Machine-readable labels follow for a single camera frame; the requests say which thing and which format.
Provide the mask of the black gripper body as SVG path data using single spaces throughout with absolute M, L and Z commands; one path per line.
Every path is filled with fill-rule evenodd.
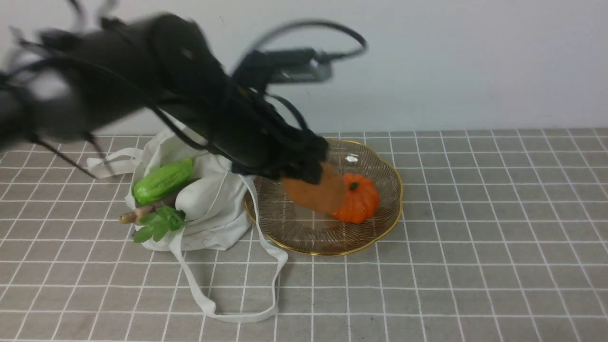
M 309 129 L 289 129 L 289 132 L 294 138 L 301 138 L 303 145 L 289 147 L 261 130 L 241 136 L 235 155 L 230 157 L 231 171 L 274 181 L 285 177 L 319 184 L 323 175 L 321 164 L 327 160 L 328 141 Z

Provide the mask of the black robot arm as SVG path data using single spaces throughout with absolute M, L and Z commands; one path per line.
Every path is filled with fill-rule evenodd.
M 95 141 L 93 133 L 147 108 L 189 147 L 219 154 L 232 170 L 318 184 L 328 143 L 300 112 L 289 125 L 266 100 L 281 71 L 300 75 L 311 49 L 250 52 L 228 75 L 195 22 L 158 14 L 103 17 L 88 33 L 46 30 L 21 41 L 1 72 L 1 149 L 21 142 Z

